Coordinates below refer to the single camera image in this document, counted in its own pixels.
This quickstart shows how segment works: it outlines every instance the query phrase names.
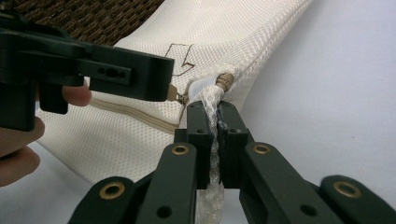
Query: beige zipper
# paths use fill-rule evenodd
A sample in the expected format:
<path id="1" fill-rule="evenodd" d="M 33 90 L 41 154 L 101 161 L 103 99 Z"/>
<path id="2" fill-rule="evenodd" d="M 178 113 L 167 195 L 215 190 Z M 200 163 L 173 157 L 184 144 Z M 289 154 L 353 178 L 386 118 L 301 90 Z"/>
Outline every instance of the beige zipper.
<path id="1" fill-rule="evenodd" d="M 227 91 L 231 88 L 233 84 L 233 75 L 232 74 L 221 74 L 218 76 L 216 80 L 216 85 L 222 88 L 224 91 Z M 189 102 L 189 95 L 187 93 L 180 94 L 177 92 L 177 88 L 172 84 L 169 85 L 168 90 L 168 101 L 178 101 L 181 105 L 183 105 L 183 109 L 185 109 L 186 104 Z M 178 124 L 169 123 L 163 121 L 162 119 L 157 119 L 152 117 L 151 115 L 140 111 L 138 109 L 126 106 L 126 105 L 116 105 L 106 101 L 91 99 L 91 105 L 100 109 L 112 111 L 115 113 L 120 113 L 124 115 L 128 115 L 134 119 L 137 119 L 148 126 L 163 131 L 165 133 L 174 134 L 175 129 L 178 128 Z"/>

